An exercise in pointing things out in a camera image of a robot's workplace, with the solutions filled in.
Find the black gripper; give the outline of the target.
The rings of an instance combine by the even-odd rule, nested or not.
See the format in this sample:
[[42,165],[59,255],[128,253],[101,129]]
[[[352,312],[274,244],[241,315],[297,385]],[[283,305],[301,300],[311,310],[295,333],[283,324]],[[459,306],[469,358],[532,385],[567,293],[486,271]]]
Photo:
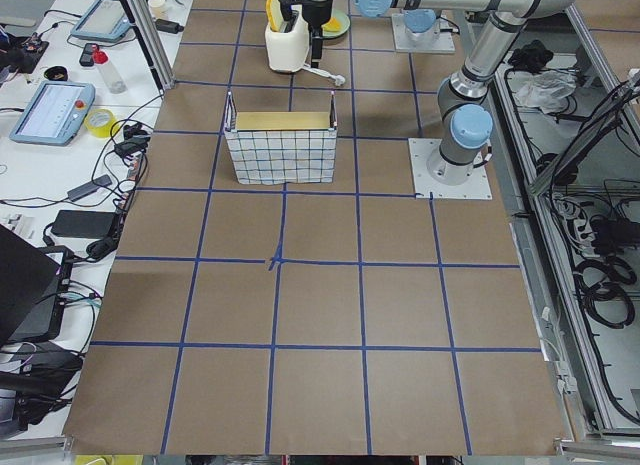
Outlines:
[[[293,6],[300,0],[278,0],[283,20],[290,23],[293,20]],[[332,16],[333,0],[301,0],[302,15],[310,30],[310,66],[318,68],[322,59],[323,32],[322,26],[329,22]]]

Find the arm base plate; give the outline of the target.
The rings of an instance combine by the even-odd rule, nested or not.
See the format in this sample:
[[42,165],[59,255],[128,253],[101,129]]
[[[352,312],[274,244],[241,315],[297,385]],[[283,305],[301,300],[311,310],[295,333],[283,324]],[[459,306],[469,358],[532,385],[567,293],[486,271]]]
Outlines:
[[467,165],[453,165],[440,155],[440,139],[410,138],[414,194],[424,199],[491,200],[481,152]]
[[454,54],[453,33],[432,9],[402,10],[391,16],[395,50],[403,53]]

